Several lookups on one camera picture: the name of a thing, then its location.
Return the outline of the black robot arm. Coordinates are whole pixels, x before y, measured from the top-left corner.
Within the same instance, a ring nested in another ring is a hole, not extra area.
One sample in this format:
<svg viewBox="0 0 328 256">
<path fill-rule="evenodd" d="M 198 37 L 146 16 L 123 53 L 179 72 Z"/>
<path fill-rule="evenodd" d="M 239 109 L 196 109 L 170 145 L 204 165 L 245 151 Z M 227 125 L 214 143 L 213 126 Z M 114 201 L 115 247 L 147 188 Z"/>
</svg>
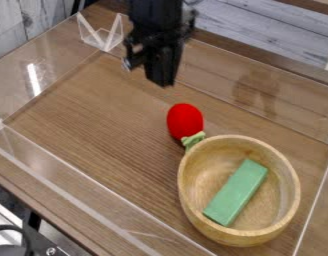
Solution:
<svg viewBox="0 0 328 256">
<path fill-rule="evenodd" d="M 184 43 L 195 31 L 203 0 L 130 0 L 134 28 L 124 38 L 128 70 L 144 66 L 147 79 L 162 87 L 172 86 L 179 71 Z"/>
</svg>

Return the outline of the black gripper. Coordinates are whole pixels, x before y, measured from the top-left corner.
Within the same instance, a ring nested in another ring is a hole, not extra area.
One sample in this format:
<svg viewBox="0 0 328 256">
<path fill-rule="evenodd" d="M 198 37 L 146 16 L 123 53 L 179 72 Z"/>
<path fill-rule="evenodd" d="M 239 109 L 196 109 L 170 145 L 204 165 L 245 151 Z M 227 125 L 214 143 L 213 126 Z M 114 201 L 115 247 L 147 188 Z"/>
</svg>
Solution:
<svg viewBox="0 0 328 256">
<path fill-rule="evenodd" d="M 123 63 L 128 70 L 146 65 L 147 79 L 166 87 L 175 84 L 184 42 L 195 30 L 196 10 L 183 9 L 174 20 L 164 17 L 164 12 L 160 15 L 160 20 L 144 15 L 130 18 L 134 28 L 123 41 L 127 49 Z"/>
</svg>

